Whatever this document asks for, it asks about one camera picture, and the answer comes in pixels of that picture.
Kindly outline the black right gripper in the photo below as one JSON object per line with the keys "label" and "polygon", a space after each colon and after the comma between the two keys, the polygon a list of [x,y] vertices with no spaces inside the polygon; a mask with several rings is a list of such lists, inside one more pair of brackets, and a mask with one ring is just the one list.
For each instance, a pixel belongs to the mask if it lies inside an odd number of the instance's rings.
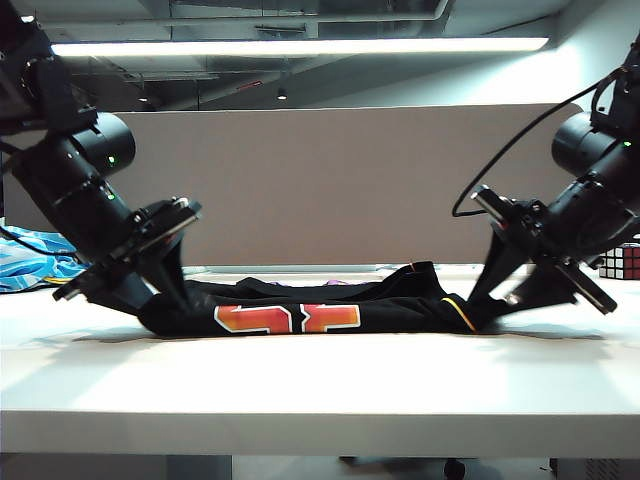
{"label": "black right gripper", "polygon": [[[578,295],[600,313],[618,307],[616,301],[580,270],[577,257],[559,249],[543,236],[546,206],[538,200],[519,201],[498,195],[486,185],[472,199],[489,215],[491,242],[467,301],[479,306],[480,320],[495,320],[524,310],[575,304]],[[531,262],[531,274],[496,299],[491,293],[519,267]]]}

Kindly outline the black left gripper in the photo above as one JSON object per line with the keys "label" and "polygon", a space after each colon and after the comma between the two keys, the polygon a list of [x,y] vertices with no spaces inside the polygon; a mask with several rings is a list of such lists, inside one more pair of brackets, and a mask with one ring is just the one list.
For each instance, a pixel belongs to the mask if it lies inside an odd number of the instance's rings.
{"label": "black left gripper", "polygon": [[82,294],[89,303],[133,316],[152,297],[158,308],[191,311],[181,244],[184,229],[199,219],[200,210],[194,200],[173,197],[134,211],[120,227],[124,239],[55,290],[53,298]]}

